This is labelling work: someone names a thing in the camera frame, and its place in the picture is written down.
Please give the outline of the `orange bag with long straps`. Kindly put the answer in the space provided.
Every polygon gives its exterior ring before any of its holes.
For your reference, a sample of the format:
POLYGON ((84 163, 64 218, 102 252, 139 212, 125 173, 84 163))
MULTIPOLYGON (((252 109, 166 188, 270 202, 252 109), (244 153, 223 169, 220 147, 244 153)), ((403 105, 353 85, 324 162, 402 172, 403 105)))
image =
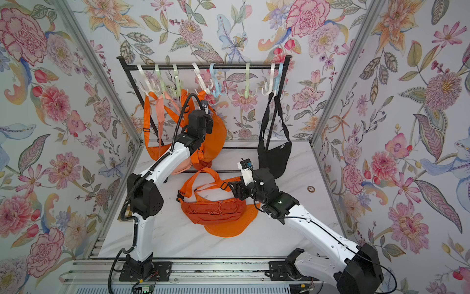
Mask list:
MULTIPOLYGON (((200 101, 205 101, 206 93, 200 92, 197 93, 200 101)), ((181 94, 181 105, 183 106, 184 102, 188 98, 189 93, 186 90, 182 90, 181 94)), ((189 113, 194 111, 195 100, 190 99, 188 106, 185 109, 185 114, 183 114, 182 122, 180 123, 181 127, 186 127, 188 125, 188 116, 189 113)), ((219 155, 221 152, 226 139, 227 129, 224 125, 223 120, 215 113, 215 110, 209 106, 209 114, 214 122, 212 133, 206 135, 202 146, 198 151, 195 152, 195 155, 191 155, 190 158, 186 159, 182 164, 180 164, 175 173, 181 173, 183 171, 188 170, 191 167, 196 168, 197 170, 203 169, 205 167, 211 167, 213 160, 219 155)))

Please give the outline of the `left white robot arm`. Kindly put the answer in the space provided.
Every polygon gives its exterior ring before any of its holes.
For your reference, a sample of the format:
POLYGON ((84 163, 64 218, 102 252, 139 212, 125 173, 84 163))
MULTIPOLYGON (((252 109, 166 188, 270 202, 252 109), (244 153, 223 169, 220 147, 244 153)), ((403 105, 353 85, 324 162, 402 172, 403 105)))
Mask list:
POLYGON ((170 149, 148 169, 128 177, 120 220, 133 222, 133 236, 130 249, 120 249, 113 262, 124 262, 120 280, 142 283, 157 273, 153 264, 151 233, 154 217, 164 205, 160 188, 176 168, 202 146, 213 125, 208 110, 192 111, 188 115, 187 126, 174 136, 170 149))

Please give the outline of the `dark orange zip bag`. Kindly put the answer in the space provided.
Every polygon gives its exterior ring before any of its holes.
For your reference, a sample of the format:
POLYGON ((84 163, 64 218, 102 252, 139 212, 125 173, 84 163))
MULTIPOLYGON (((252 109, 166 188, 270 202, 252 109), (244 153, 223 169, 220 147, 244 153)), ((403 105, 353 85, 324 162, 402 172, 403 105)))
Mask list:
POLYGON ((221 180, 215 170, 201 169, 187 180, 177 193, 176 200, 181 204, 182 211, 194 224, 216 225, 237 221, 246 210, 246 202, 237 198, 213 202, 200 197, 197 190, 193 189, 193 184, 201 173, 213 177, 214 182, 209 184, 208 189, 220 188, 225 192, 231 192, 229 183, 221 180))

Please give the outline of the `bright orange crescent bag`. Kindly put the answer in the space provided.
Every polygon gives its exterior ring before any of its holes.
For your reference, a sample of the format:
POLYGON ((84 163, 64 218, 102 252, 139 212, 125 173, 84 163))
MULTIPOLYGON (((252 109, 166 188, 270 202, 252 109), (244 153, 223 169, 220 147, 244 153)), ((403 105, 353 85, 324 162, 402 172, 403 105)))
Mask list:
POLYGON ((204 225, 208 233, 221 238, 240 235, 256 219, 260 207, 259 203, 246 204, 246 201, 235 198, 223 200, 221 203, 224 222, 212 220, 204 225))

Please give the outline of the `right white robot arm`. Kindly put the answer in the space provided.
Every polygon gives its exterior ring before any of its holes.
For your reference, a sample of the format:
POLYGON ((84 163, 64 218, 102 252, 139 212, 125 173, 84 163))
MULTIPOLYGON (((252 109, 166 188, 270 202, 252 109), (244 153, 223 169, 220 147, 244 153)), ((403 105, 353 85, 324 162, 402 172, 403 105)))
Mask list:
POLYGON ((318 220, 296 198, 277 186, 268 169, 254 169, 244 160, 238 164, 239 182, 229 186, 236 198, 251 198, 261 211, 304 236, 326 258, 304 250, 293 251, 286 263, 298 274, 336 286, 341 294, 377 294, 388 269, 380 264, 376 249, 344 238, 318 220))

